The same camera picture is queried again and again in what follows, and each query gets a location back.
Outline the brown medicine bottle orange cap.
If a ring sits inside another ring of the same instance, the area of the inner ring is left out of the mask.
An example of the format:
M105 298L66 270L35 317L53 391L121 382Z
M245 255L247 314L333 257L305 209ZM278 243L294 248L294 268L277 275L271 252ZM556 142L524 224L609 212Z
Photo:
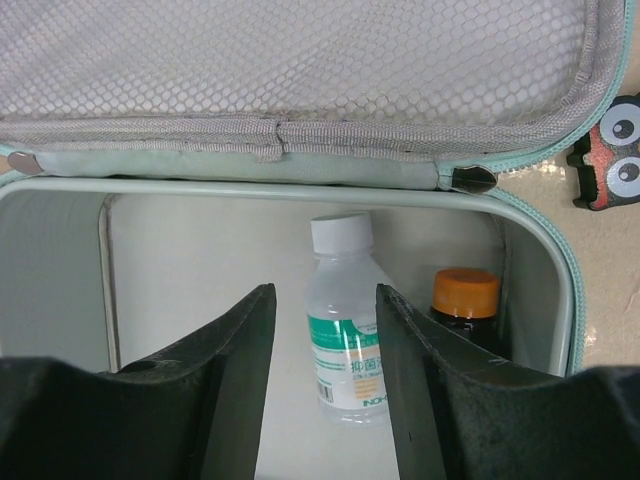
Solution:
M430 312L436 321L458 335L502 355L498 334L500 287L500 279L485 270L439 270L434 276Z

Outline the clear bottle green label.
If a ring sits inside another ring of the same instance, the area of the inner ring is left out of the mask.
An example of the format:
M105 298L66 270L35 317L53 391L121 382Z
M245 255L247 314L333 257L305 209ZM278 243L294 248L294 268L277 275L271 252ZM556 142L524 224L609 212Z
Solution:
M319 404L340 425L378 426L388 418L376 320L376 289L391 283L373 257L367 212L311 221L316 270L306 315Z

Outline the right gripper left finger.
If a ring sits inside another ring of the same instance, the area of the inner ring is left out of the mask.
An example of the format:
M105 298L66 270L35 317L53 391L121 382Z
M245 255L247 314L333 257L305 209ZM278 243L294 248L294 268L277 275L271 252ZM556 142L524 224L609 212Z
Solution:
M5 479L251 479L276 290L116 373L45 357L1 362Z

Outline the mint green medicine case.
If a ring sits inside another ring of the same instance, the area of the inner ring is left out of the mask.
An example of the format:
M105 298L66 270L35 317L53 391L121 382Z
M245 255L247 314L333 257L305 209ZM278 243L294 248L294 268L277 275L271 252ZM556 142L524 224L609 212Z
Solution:
M380 285L438 324L439 270L496 275L496 356L584 371L576 257L497 180L602 118L634 13L629 1L3 2L1 362L116 373L271 284L251 479L403 479L389 402L378 426L321 410L311 221L367 212Z

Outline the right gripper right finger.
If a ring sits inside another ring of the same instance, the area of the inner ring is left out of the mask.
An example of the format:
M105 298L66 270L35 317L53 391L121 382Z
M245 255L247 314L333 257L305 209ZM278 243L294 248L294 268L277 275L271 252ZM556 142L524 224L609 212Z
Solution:
M403 479L635 479L639 370L566 378L512 363L379 285L376 316Z

